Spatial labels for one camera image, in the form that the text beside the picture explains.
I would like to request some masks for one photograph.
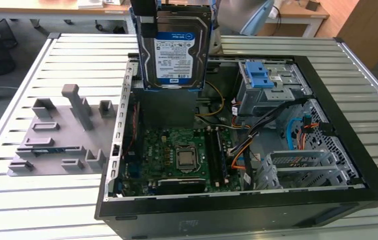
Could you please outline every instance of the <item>yellow wire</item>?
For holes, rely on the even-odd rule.
[[[222,95],[218,91],[218,89],[210,84],[210,82],[205,81],[205,83],[213,88],[213,90],[217,92],[217,94],[220,95],[220,99],[221,99],[221,105],[220,105],[220,108],[214,111],[214,112],[209,112],[209,113],[198,113],[198,114],[194,114],[194,116],[212,116],[214,114],[217,114],[222,107],[224,107],[224,98],[222,98]]]

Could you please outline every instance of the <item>white desk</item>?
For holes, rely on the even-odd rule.
[[[344,45],[332,39],[222,37],[225,54],[307,56],[378,165],[378,81]],[[93,219],[100,175],[21,176],[5,172],[34,116],[36,97],[68,104],[62,84],[77,84],[90,104],[118,103],[133,35],[62,34],[48,39],[0,119],[0,239],[116,240]],[[249,232],[220,240],[378,239],[378,208],[361,210],[321,228]]]

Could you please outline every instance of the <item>ram slot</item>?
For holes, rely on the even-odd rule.
[[[220,158],[222,151],[220,151],[220,139],[217,131],[206,129],[204,131],[204,146],[209,170],[209,183],[212,187],[218,187],[224,184],[222,176],[222,160]]]

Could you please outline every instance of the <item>sticker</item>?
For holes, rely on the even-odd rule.
[[[272,81],[281,81],[283,80],[280,76],[269,76],[268,78]]]
[[[105,14],[124,14],[124,11],[104,11]]]
[[[230,114],[237,116],[237,107],[234,106],[230,107]]]
[[[158,32],[153,40],[156,77],[161,84],[186,84],[192,78],[192,32]]]
[[[251,177],[248,176],[247,173],[242,174],[242,179],[247,182],[247,184],[251,184]]]
[[[45,150],[45,149],[34,149],[34,150],[32,150],[32,153],[48,153],[48,150]]]

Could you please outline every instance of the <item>motherboard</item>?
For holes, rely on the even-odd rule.
[[[126,166],[125,196],[238,191],[238,176],[225,167],[230,146],[226,128],[146,129],[141,162]]]

